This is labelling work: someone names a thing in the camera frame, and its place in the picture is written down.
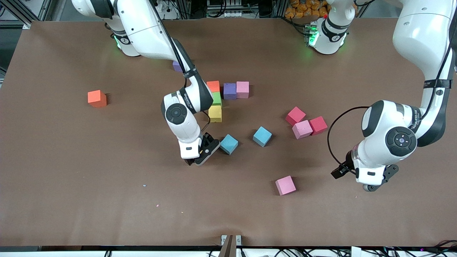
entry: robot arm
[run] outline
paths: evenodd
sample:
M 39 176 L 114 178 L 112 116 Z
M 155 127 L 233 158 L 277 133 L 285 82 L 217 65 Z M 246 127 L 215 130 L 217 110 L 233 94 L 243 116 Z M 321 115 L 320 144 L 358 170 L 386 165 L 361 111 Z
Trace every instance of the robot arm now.
M 129 55 L 177 61 L 190 86 L 166 95 L 162 114 L 178 139 L 181 158 L 201 165 L 219 147 L 219 141 L 202 135 L 195 113 L 213 103 L 213 95 L 185 49 L 164 28 L 157 10 L 148 0 L 72 0 L 86 16 L 98 16 L 110 26 L 121 50 Z
M 424 73 L 422 104 L 417 108 L 381 100 L 365 111 L 361 125 L 365 139 L 348 153 L 343 166 L 355 169 L 356 181 L 364 184 L 367 191 L 387 182 L 385 170 L 411 155 L 417 146 L 439 140 L 446 126 L 455 63 L 450 45 L 456 0 L 402 3 L 393 44 L 398 53 Z M 347 172 L 340 166 L 332 175 L 339 178 Z

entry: cube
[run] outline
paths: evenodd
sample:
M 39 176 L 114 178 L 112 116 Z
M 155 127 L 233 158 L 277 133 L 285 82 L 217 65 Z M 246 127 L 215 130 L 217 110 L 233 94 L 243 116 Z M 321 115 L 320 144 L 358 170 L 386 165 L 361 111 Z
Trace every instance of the cube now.
M 236 99 L 236 84 L 224 83 L 224 100 Z
M 182 72 L 181 66 L 179 66 L 179 63 L 177 61 L 173 61 L 173 68 L 175 71 Z
M 222 122 L 222 107 L 220 105 L 211 105 L 208 110 L 208 116 L 211 122 Z
M 285 195 L 296 190 L 291 176 L 276 180 L 276 187 L 278 188 L 279 195 Z
M 295 134 L 295 138 L 300 139 L 311 135 L 313 129 L 309 125 L 309 121 L 304 120 L 302 122 L 295 123 L 292 127 L 292 131 Z
M 327 129 L 327 124 L 322 116 L 310 120 L 309 125 L 311 125 L 311 128 L 313 129 L 313 132 L 311 133 L 312 136 L 320 134 Z
M 293 126 L 295 123 L 301 122 L 305 116 L 306 114 L 296 106 L 289 112 L 286 121 Z
M 222 106 L 221 92 L 213 92 L 213 105 Z
M 206 85 L 209 87 L 209 90 L 211 92 L 220 92 L 221 91 L 221 86 L 219 84 L 219 81 L 208 81 L 206 82 Z
M 231 135 L 227 134 L 221 141 L 220 148 L 224 150 L 228 155 L 231 155 L 235 148 L 238 146 L 238 140 L 234 139 Z
M 236 98 L 249 98 L 249 82 L 236 82 Z
M 261 147 L 264 147 L 270 140 L 271 135 L 270 131 L 266 130 L 264 127 L 260 127 L 254 134 L 253 140 Z
M 106 106 L 106 95 L 101 90 L 95 90 L 87 93 L 87 102 L 95 108 Z

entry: black strap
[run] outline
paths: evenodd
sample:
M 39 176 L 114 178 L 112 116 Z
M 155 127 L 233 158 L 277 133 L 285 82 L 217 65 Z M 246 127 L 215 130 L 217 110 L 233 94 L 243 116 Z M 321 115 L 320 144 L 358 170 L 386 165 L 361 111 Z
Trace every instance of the black strap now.
M 329 17 L 327 17 L 327 19 L 325 19 L 325 21 L 328 22 L 332 28 L 336 28 L 336 29 L 347 29 L 347 28 L 349 28 L 349 25 L 351 25 L 350 23 L 348 25 L 344 25 L 344 26 L 336 25 L 329 19 Z
M 191 100 L 189 98 L 189 95 L 186 92 L 186 89 L 183 87 L 179 90 L 179 93 L 181 94 L 181 97 L 184 99 L 184 102 L 186 103 L 187 108 L 191 111 L 192 114 L 195 114 L 195 108 L 191 103 Z
M 195 66 L 190 70 L 190 71 L 187 71 L 187 72 L 184 72 L 183 73 L 183 76 L 188 79 L 190 77 L 193 77 L 195 76 L 196 74 L 198 74 L 198 70 L 197 68 L 195 68 Z
M 327 29 L 325 26 L 325 21 L 322 23 L 322 33 L 326 35 L 331 42 L 338 42 L 346 33 L 347 30 L 341 32 L 341 33 L 333 33 L 330 30 Z
M 112 19 L 114 10 L 109 0 L 90 0 L 94 7 L 95 15 L 100 18 Z
M 424 88 L 452 88 L 452 80 L 426 80 Z

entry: brown table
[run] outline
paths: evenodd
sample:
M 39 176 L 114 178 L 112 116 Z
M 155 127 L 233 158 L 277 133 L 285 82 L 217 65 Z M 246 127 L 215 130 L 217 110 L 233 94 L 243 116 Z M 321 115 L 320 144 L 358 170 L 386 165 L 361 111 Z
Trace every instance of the brown table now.
M 0 244 L 428 246 L 457 237 L 457 101 L 443 138 L 399 163 L 375 193 L 336 168 L 321 134 L 296 140 L 294 106 L 330 124 L 343 110 L 389 99 L 419 105 L 423 75 L 393 48 L 396 19 L 355 20 L 341 50 L 324 56 L 281 20 L 165 25 L 205 80 L 248 80 L 252 97 L 223 101 L 208 132 L 239 140 L 188 167 L 160 113 L 182 76 L 171 61 L 130 58 L 101 22 L 38 22 L 22 33 L 0 90 Z M 111 103 L 94 109 L 88 91 Z M 363 111 L 332 131 L 340 159 L 362 139 Z M 205 123 L 202 114 L 197 116 Z M 264 126 L 265 148 L 251 140 Z M 278 196 L 291 175 L 297 191 Z

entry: gray floor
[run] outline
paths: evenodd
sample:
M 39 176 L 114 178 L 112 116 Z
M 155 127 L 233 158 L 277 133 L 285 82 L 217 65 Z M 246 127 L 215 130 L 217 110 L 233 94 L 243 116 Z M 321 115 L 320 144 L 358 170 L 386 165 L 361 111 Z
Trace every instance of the gray floor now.
M 398 17 L 401 9 L 383 0 L 374 1 L 366 10 L 364 18 Z M 60 0 L 53 15 L 57 21 L 100 21 L 99 18 L 85 17 L 73 7 L 71 0 Z M 11 58 L 21 35 L 21 29 L 0 29 L 0 67 L 8 69 Z

